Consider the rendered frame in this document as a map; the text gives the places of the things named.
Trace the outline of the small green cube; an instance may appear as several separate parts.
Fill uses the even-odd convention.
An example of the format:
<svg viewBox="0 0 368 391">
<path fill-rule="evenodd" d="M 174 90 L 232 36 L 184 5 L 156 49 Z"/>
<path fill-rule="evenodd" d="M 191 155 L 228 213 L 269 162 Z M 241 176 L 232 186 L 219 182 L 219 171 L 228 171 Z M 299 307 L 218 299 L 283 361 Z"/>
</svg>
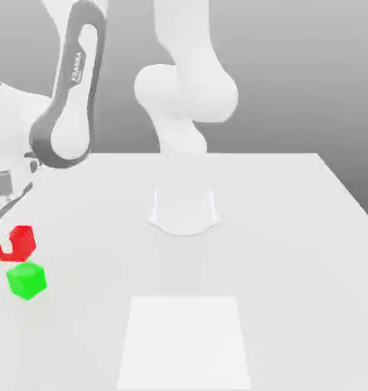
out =
<svg viewBox="0 0 368 391">
<path fill-rule="evenodd" d="M 47 288 L 44 268 L 36 263 L 23 262 L 6 272 L 12 293 L 29 300 Z"/>
</svg>

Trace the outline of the small red cube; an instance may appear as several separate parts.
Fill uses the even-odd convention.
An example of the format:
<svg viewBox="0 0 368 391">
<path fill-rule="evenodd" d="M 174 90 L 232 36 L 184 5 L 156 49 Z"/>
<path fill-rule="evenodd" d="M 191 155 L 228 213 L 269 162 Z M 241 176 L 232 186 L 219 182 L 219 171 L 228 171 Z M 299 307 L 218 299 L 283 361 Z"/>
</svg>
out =
<svg viewBox="0 0 368 391">
<path fill-rule="evenodd" d="M 0 245 L 0 261 L 25 262 L 36 249 L 33 228 L 30 225 L 18 225 L 11 231 L 9 240 L 12 251 L 5 253 Z"/>
</svg>

